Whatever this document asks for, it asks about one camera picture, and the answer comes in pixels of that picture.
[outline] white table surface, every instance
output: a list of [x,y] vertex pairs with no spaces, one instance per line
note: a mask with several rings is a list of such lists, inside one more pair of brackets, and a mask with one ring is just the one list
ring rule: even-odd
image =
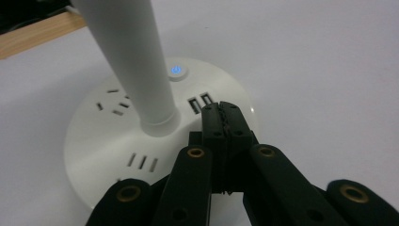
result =
[[[165,56],[231,73],[253,100],[262,143],[316,186],[354,180],[399,209],[399,1],[152,3]],[[63,144],[76,107],[109,73],[86,28],[0,60],[0,225],[86,223]],[[211,225],[249,223],[237,207]]]

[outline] round power strip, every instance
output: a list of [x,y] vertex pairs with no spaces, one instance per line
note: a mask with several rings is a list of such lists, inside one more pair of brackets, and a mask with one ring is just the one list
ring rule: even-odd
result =
[[258,132],[247,93],[229,74],[195,59],[167,58],[179,124],[157,137],[145,133],[116,76],[94,89],[76,110],[65,142],[65,165],[72,186],[91,208],[118,180],[135,178],[150,185],[171,172],[190,131],[201,131],[199,109],[208,102],[241,108],[249,128]]

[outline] desk lamp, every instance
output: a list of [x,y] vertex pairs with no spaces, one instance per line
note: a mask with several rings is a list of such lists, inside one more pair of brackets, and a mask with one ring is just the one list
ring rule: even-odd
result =
[[257,133],[250,100],[229,74],[164,58],[150,0],[72,1],[115,73],[83,100],[66,136],[67,173],[88,206],[118,180],[152,184],[168,175],[209,103],[238,105]]

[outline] power button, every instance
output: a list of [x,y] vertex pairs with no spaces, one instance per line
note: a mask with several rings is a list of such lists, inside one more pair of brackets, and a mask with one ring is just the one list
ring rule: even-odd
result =
[[187,77],[188,70],[187,68],[178,62],[169,62],[168,63],[168,77],[172,82],[182,81]]

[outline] usb port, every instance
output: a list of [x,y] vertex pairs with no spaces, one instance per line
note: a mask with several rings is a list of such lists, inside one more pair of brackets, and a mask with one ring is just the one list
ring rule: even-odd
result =
[[196,98],[188,100],[188,103],[190,103],[191,108],[193,108],[194,113],[196,113],[196,115],[200,113],[200,103],[197,101]]
[[206,105],[211,104],[211,103],[214,102],[214,101],[212,100],[211,96],[210,96],[207,92],[204,93],[204,94],[202,94],[202,95],[200,96],[200,98],[202,98],[202,101],[203,101]]

